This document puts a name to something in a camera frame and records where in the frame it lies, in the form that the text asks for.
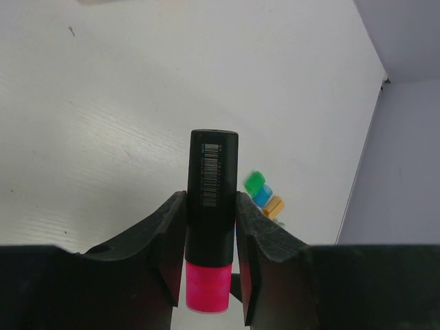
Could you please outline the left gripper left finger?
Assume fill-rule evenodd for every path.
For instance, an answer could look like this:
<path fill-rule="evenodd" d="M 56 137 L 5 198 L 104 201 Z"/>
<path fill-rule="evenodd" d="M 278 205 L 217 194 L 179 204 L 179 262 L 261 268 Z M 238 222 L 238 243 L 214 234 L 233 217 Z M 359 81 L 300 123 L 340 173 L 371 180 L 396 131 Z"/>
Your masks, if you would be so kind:
<path fill-rule="evenodd" d="M 179 301 L 186 193 L 90 250 L 1 248 L 2 329 L 169 329 Z"/>

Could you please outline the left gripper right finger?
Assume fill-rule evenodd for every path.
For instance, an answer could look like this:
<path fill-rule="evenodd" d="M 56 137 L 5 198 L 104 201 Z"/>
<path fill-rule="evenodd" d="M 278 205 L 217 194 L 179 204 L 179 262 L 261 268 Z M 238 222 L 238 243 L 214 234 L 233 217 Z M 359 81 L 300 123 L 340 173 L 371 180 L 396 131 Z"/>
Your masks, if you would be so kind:
<path fill-rule="evenodd" d="M 234 296 L 251 329 L 438 329 L 438 245 L 307 245 L 236 199 Z"/>

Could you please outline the mint green highlighter cap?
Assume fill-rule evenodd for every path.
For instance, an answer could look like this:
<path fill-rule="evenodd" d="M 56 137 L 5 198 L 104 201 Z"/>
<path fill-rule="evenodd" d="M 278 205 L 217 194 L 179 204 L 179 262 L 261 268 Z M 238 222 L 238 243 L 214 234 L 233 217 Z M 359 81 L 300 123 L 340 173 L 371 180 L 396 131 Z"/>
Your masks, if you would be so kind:
<path fill-rule="evenodd" d="M 285 228 L 285 224 L 282 221 L 279 221 L 278 219 L 275 219 L 274 221 L 278 226 Z"/>

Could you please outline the orange yellow highlighter cap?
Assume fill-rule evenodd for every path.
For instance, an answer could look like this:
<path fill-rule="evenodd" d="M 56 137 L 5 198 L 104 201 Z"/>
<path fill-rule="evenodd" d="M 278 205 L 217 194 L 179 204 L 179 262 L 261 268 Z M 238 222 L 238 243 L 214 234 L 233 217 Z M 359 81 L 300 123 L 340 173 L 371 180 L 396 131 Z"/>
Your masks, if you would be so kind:
<path fill-rule="evenodd" d="M 269 219 L 274 220 L 284 207 L 285 203 L 283 199 L 279 196 L 273 196 L 263 208 L 263 213 Z"/>

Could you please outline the blue highlighter cap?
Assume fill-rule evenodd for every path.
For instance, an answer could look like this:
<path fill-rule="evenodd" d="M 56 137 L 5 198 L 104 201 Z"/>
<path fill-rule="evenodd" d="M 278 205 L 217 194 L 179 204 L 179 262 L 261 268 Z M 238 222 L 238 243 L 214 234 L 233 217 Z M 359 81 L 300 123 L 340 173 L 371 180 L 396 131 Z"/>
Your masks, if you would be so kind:
<path fill-rule="evenodd" d="M 272 195 L 273 190 L 268 185 L 264 184 L 252 200 L 259 208 L 264 208 L 272 198 Z"/>

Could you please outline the black highlighter pink cap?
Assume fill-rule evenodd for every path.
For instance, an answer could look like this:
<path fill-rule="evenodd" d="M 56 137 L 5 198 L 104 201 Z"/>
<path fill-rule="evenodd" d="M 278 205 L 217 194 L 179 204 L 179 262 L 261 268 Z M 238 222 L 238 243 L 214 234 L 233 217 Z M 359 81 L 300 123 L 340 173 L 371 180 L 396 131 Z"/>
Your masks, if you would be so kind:
<path fill-rule="evenodd" d="M 237 207 L 239 136 L 190 134 L 186 197 L 186 306 L 203 314 L 229 307 Z"/>

